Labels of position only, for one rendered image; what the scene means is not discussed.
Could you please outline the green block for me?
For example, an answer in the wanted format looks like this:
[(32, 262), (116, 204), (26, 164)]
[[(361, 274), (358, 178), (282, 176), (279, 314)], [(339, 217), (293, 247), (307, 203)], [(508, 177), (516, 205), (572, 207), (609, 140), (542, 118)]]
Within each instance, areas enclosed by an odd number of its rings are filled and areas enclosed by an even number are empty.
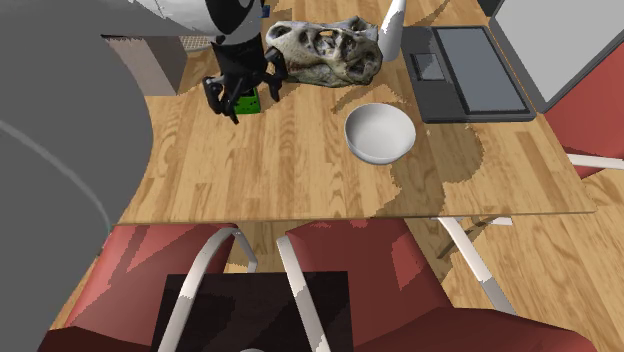
[(235, 113), (240, 114), (258, 114), (261, 112), (260, 100), (256, 88), (250, 89), (242, 93), (235, 105)]

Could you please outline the wooden table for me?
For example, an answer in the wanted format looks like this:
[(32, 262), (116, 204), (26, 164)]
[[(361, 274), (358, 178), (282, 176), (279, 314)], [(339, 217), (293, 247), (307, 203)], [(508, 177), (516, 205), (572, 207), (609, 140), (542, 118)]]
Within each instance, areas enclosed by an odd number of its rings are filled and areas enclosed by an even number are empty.
[[(325, 218), (590, 213), (596, 208), (543, 117), (525, 123), (426, 124), (406, 65), (365, 87), (287, 84), (279, 102), (237, 123), (208, 107), (210, 51), (188, 56), (176, 96), (147, 99), (154, 145), (125, 224)], [(348, 149), (344, 122), (366, 103), (407, 113), (408, 154), (374, 166)]]

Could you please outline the grey dinosaur skull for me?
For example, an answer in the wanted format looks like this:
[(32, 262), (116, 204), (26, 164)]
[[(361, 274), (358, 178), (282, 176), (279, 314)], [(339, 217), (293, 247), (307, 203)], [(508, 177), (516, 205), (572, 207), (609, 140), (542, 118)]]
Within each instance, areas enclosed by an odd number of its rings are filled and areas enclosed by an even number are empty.
[(378, 27), (358, 16), (329, 24), (278, 21), (265, 40), (283, 55), (290, 82), (330, 88), (365, 86), (382, 65)]

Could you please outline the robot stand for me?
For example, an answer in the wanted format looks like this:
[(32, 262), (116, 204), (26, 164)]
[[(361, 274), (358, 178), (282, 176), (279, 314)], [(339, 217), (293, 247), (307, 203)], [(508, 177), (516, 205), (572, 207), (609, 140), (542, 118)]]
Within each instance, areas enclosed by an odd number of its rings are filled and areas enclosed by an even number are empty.
[[(304, 274), (331, 352), (354, 352), (348, 274)], [(204, 275), (175, 352), (312, 352), (285, 273)]]

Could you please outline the dark grey laptop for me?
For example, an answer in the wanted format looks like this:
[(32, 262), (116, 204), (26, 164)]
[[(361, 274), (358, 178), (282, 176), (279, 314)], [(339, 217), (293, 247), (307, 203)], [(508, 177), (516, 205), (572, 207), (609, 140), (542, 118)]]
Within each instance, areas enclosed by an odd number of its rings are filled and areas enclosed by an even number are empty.
[(409, 26), (426, 123), (531, 121), (624, 41), (624, 0), (501, 0), (485, 25)]

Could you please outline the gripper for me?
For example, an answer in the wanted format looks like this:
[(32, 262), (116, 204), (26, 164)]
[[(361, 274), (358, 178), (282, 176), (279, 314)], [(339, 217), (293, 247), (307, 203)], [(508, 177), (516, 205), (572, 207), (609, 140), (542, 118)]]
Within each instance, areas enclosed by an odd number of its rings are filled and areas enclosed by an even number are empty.
[(242, 93), (262, 82), (268, 62), (273, 65), (274, 73), (265, 73), (263, 80), (269, 86), (271, 98), (275, 102), (280, 101), (279, 91), (289, 74), (285, 58), (278, 49), (270, 47), (264, 56), (261, 40), (248, 40), (235, 45), (214, 43), (212, 47), (222, 76), (204, 77), (202, 86), (208, 105), (215, 114), (222, 114), (238, 124), (235, 105)]

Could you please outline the white vase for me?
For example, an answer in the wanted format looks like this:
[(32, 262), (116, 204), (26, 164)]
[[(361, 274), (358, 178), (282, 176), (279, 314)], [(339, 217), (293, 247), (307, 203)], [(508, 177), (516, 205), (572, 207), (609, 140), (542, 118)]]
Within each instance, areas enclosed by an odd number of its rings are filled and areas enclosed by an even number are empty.
[(393, 61), (398, 57), (405, 11), (406, 0), (392, 0), (379, 29), (378, 46), (384, 62)]

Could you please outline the white bowl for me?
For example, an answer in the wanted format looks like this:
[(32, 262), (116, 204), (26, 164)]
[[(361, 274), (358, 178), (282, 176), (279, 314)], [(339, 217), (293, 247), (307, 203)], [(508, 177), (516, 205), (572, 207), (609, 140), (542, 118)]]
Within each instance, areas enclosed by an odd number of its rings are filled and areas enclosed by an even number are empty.
[(368, 103), (352, 110), (344, 123), (349, 150), (373, 165), (391, 164), (415, 144), (416, 129), (401, 109), (384, 103)]

